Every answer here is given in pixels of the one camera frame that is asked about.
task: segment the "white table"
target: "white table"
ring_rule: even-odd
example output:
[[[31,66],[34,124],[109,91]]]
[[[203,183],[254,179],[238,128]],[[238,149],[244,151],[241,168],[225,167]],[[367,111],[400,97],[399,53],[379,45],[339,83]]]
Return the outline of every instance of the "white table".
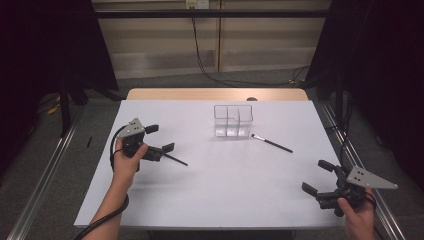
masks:
[[[214,137],[213,107],[251,104],[252,133],[292,149],[293,153],[253,138]],[[141,162],[129,190],[130,205],[122,226],[144,229],[296,229],[342,226],[332,210],[319,209],[301,189],[302,182],[320,192],[334,191],[336,176],[317,166],[337,157],[310,101],[173,101],[127,100],[119,113],[81,206],[76,226],[92,219],[109,186],[109,145],[117,129],[134,117],[159,124],[145,142],[175,142],[161,162]]]

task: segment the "black rod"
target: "black rod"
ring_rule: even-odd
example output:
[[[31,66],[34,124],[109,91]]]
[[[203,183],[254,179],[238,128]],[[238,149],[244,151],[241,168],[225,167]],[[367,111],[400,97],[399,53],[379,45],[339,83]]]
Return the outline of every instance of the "black rod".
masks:
[[[328,10],[96,10],[97,18],[326,18],[346,12]]]

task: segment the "metal frame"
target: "metal frame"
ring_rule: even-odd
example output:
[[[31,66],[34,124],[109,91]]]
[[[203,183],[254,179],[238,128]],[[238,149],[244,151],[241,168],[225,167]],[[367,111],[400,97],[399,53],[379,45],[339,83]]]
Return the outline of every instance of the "metal frame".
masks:
[[[56,149],[53,152],[53,155],[51,156],[50,161],[43,172],[43,175],[41,176],[40,181],[38,181],[38,184],[35,187],[34,192],[31,194],[31,197],[28,200],[24,210],[21,212],[17,221],[13,225],[7,240],[23,240],[28,234],[31,224],[37,215],[38,209],[40,208],[44,197],[47,194],[54,174],[56,173],[57,168],[63,156],[65,155],[66,149],[72,140],[76,125],[81,119],[83,112],[84,108],[81,107],[81,109],[79,109],[78,113],[76,114],[76,117],[73,121],[73,124],[70,126],[69,131],[67,131],[65,136],[59,140]]]
[[[326,18],[346,16],[329,10],[97,10],[98,18]]]
[[[332,126],[336,126],[337,124],[337,121],[335,119],[336,116],[330,104],[328,102],[323,103],[322,108],[330,124],[332,124]],[[343,146],[343,141],[346,136],[345,132],[339,129],[336,129],[335,132],[336,132],[337,139],[339,140],[341,146]],[[346,139],[343,150],[345,154],[347,155],[352,166],[358,166],[360,168],[365,169],[361,158],[359,157],[358,153],[356,152],[349,138]],[[389,235],[390,239],[396,239],[396,240],[406,239],[398,223],[396,222],[396,219],[394,218],[386,202],[383,200],[383,197],[381,196],[378,189],[374,189],[373,193],[374,193],[375,200],[377,202],[377,210],[376,210],[377,216],[379,217],[381,223],[386,229],[386,232]]]

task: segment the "human hand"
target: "human hand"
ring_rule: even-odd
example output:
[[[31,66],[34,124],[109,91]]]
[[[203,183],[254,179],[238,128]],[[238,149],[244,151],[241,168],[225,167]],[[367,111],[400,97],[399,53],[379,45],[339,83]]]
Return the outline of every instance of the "human hand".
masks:
[[[134,156],[129,158],[124,155],[123,151],[120,151],[122,145],[122,139],[116,139],[115,149],[117,149],[117,151],[113,156],[114,171],[112,184],[116,183],[119,184],[120,187],[128,189],[132,185],[140,159],[146,154],[148,146],[146,144],[141,145]]]
[[[369,201],[364,201],[358,209],[352,209],[344,198],[338,199],[340,209],[346,215],[345,230],[350,240],[374,240],[374,206]]]

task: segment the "clear plastic container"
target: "clear plastic container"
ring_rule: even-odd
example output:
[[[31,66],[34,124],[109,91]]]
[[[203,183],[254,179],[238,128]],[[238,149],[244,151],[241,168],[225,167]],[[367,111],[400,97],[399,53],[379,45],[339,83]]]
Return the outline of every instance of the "clear plastic container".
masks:
[[[251,105],[216,105],[216,137],[248,137],[253,122]]]

